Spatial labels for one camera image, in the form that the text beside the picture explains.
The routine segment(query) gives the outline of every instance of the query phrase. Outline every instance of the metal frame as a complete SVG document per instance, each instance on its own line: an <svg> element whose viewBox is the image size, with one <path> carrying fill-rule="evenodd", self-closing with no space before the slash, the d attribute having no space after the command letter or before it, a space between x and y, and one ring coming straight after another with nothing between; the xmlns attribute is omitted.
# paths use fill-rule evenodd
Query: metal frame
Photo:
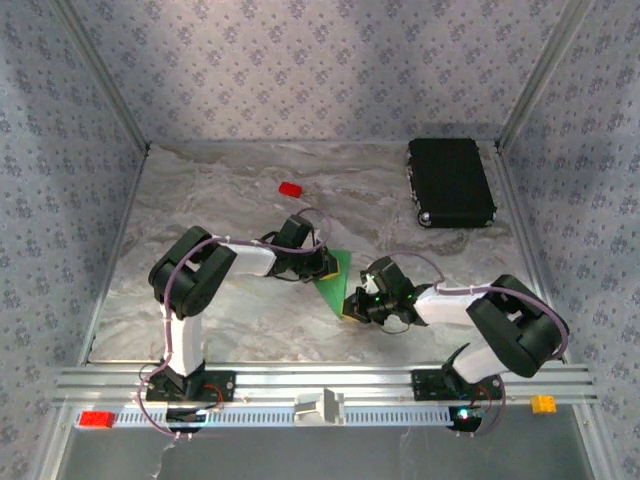
<svg viewBox="0 0 640 480"><path fill-rule="evenodd" d="M520 128L529 118L547 81L562 60L567 47L571 44L571 39L593 3L594 0L569 0L565 5L560 20L553 29L520 97L500 131L498 136L500 148L508 149L516 139Z"/></svg>
<svg viewBox="0 0 640 480"><path fill-rule="evenodd" d="M138 375L141 366L144 365L90 365L63 370L54 404L100 408L130 405L140 383ZM467 404L467 400L413 400L411 371L439 370L441 367L441 364L433 363L399 366L241 363L208 365L206 370L236 372L234 402L230 404L234 408L293 406L299 396L319 393L324 388L343 394L345 406ZM533 378L506 373L503 379L507 391L507 405L528 404L532 396L541 393L553 395L557 404L589 404L597 401L588 368L582 364L547 362Z"/></svg>
<svg viewBox="0 0 640 480"><path fill-rule="evenodd" d="M62 28L76 46L94 81L102 90L107 104L124 128L127 137L140 152L145 152L147 142L144 134L120 90L118 90L106 63L93 44L91 35L82 24L75 7L68 0L51 0L49 4L62 24Z"/></svg>
<svg viewBox="0 0 640 480"><path fill-rule="evenodd" d="M515 227L518 246L525 260L530 286L539 298L543 299L555 310L553 298L547 293L544 281L545 275L534 254L536 251L534 248L534 239L536 237L533 236L524 220L524 207L515 194L514 185L516 183L513 175L507 167L504 158L497 150L495 153L495 161L498 165L500 183L505 198L507 199L507 207L509 208L509 213ZM571 362L570 346L565 352L564 358L567 362ZM601 406L599 404L577 405L573 407L573 411L595 478L603 480L624 478L625 474L622 471L622 463L613 446L613 439L606 427Z"/></svg>
<svg viewBox="0 0 640 480"><path fill-rule="evenodd" d="M86 365L87 363L89 363L91 345L93 344L93 341L95 339L95 332L98 328L98 317L100 315L100 311L102 310L102 304L107 298L107 293L109 292L109 284L111 283L111 279L113 278L113 274L116 270L116 263L118 263L120 249L122 248L122 242L124 241L124 233L127 228L127 223L129 223L133 201L138 191L140 178L142 177L142 171L144 170L144 166L147 163L147 156L148 152L144 154L144 157L140 162L140 166L138 167L138 170L136 171L133 179L133 185L131 186L131 190L129 191L129 196L127 197L127 201L125 202L124 211L122 213L122 220L120 221L120 226L118 227L118 233L116 234L114 247L111 251L111 255L109 256L109 262L107 263L107 274L104 277L102 285L100 285L98 299L96 300L96 303L93 306L93 311L91 312L89 327L87 329L87 333L85 334L84 341L82 342L82 348L80 349L80 354L78 356L78 365Z"/></svg>
<svg viewBox="0 0 640 480"><path fill-rule="evenodd" d="M524 224L522 206L515 197L513 179L510 177L503 159L495 148L489 149L491 160L498 166L499 182L504 191L506 207L511 215L518 246L525 261L527 274L533 291L546 301L541 271L533 256L529 232ZM103 296L106 295L108 281L115 268L115 260L120 250L121 239L126 227L135 188L127 203L127 211L118 234L119 242L112 256L110 271ZM48 431L43 435L41 451L37 454L36 470L33 478L55 478L61 465L69 433L77 422L78 409L102 408L122 412L133 407L138 374L143 363L105 362L88 363L97 317L101 305L96 306L91 329L79 359L80 367L64 370L55 394L54 409L51 413ZM440 368L435 364L415 364L401 366L371 366L361 364L220 364L209 365L211 370L235 370L238 372L236 401L226 405L238 412L249 412L261 408L269 411L289 408L298 395L317 393L330 388L344 394L345 408L371 407L392 409L399 413L409 413L416 407L438 408L443 405L460 405L462 402L441 402L439 404L413 401L410 382L412 369ZM586 365L547 362L533 379L524 379L513 374L505 374L507 406L527 404L537 394L553 395L558 404L573 405L586 448L590 466L596 479L622 478L620 464L616 464L611 438L604 427L598 399ZM149 404L150 409L161 408L159 404Z"/></svg>
<svg viewBox="0 0 640 480"><path fill-rule="evenodd" d="M140 427L144 424L139 409L133 405L141 367L144 364L105 364L62 371L54 400L56 412L51 417L55 421L49 424L44 437L48 441L44 445L45 450L40 453L41 461L33 478L56 478L70 432L77 427L79 413L83 409L113 411L118 414L119 423L116 427ZM444 413L447 407L466 405L468 402L415 402L411 389L411 370L440 367L440 364L397 367L350 364L211 365L207 370L237 372L236 397L234 402L224 405L224 412L231 417L221 423L221 418L216 417L219 412L210 413L205 428L291 426L296 398L321 392L324 388L344 395L346 426L448 425L448 414ZM528 404L532 396L540 393L553 395L560 405L589 407L598 401L586 365L547 362L531 379L514 374L505 374L503 379L507 406ZM159 403L148 404L149 411L159 421L162 408L163 405Z"/></svg>

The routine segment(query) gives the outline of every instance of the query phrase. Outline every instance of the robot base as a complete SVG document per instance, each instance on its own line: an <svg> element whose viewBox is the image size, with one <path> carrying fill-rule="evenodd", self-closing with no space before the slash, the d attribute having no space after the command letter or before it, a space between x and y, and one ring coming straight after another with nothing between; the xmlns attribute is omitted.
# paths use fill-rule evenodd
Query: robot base
<svg viewBox="0 0 640 480"><path fill-rule="evenodd" d="M219 395L223 402L233 401L236 373L233 371L206 371L204 362L184 377L167 367L154 375L147 387L147 402L216 404Z"/></svg>
<svg viewBox="0 0 640 480"><path fill-rule="evenodd" d="M482 385L491 400L501 400L502 392L497 384L496 377L487 377L477 384L458 384L455 390L447 385L445 374L442 370L413 370L411 372L411 386L413 387L413 399L420 401L472 401L478 393L478 385Z"/></svg>

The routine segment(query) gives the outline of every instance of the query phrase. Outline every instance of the wall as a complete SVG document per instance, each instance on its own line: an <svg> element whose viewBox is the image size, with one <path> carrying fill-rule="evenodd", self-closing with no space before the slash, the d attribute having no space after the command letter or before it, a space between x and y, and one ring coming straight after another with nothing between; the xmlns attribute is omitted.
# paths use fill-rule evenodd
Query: wall
<svg viewBox="0 0 640 480"><path fill-rule="evenodd" d="M640 5L596 2L507 152L571 351L640 478Z"/></svg>
<svg viewBox="0 0 640 480"><path fill-rule="evenodd" d="M43 0L0 3L0 478L25 478L141 154Z"/></svg>
<svg viewBox="0 0 640 480"><path fill-rule="evenodd" d="M71 0L152 141L496 138L565 0Z"/></svg>

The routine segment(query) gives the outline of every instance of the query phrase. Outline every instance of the red lego brick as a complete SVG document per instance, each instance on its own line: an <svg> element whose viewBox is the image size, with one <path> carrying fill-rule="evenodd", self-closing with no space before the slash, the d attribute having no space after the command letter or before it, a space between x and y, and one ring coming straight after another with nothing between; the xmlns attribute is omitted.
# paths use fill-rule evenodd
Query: red lego brick
<svg viewBox="0 0 640 480"><path fill-rule="evenodd" d="M116 414L112 412L85 411L80 415L78 425L86 428L111 428Z"/></svg>
<svg viewBox="0 0 640 480"><path fill-rule="evenodd" d="M302 187L295 183L282 182L278 191L289 197L300 198L300 195L302 195Z"/></svg>

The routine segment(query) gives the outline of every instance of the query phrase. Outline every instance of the marble tabletop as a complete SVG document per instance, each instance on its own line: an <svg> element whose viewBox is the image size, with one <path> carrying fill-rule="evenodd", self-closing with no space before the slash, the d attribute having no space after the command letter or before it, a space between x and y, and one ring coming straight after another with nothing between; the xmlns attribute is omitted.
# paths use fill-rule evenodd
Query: marble tabletop
<svg viewBox="0 0 640 480"><path fill-rule="evenodd" d="M329 246L353 252L347 292L359 270L385 253L428 255L448 285L480 284L512 273L525 281L512 220L505 208L495 149L480 145L498 207L493 226L425 230L416 221L405 171L406 143L205 143L153 145L139 181L115 271L98 316L90 360L158 360L162 320L147 275L193 225L213 234L253 239L279 229L289 214L313 206L331 217ZM278 193L282 181L301 185L300 199ZM309 219L326 232L321 218ZM434 272L397 258L414 282ZM391 319L389 330L404 325ZM375 325L339 319L312 284L229 276L203 318L210 362L368 362L445 360L474 338L466 328L412 327L386 335Z"/></svg>

